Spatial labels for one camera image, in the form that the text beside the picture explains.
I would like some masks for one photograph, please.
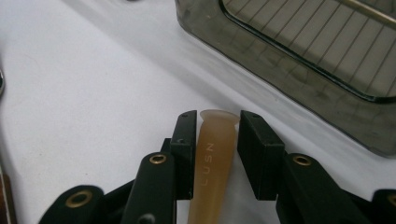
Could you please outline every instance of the conical tube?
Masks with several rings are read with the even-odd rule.
[[[221,110],[201,112],[204,120],[195,154],[194,195],[189,224],[216,224],[227,186],[239,117]]]

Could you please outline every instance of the white tablecloth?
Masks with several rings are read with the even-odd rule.
[[[396,187],[380,158],[185,33],[173,0],[0,2],[0,148],[20,224],[65,190],[109,192],[171,137],[177,116],[208,108],[263,116],[288,152],[317,159],[348,191]],[[189,202],[179,202],[186,223]],[[278,223],[234,156],[220,223]]]

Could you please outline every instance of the white table surface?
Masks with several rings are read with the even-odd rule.
[[[317,159],[362,198],[396,187],[380,158],[188,35],[173,0],[2,0],[0,148],[20,224],[65,190],[109,192],[171,137],[177,116],[216,108],[263,116],[288,152]],[[178,203],[186,223],[189,203]],[[278,223],[257,202],[237,154],[220,223]]]

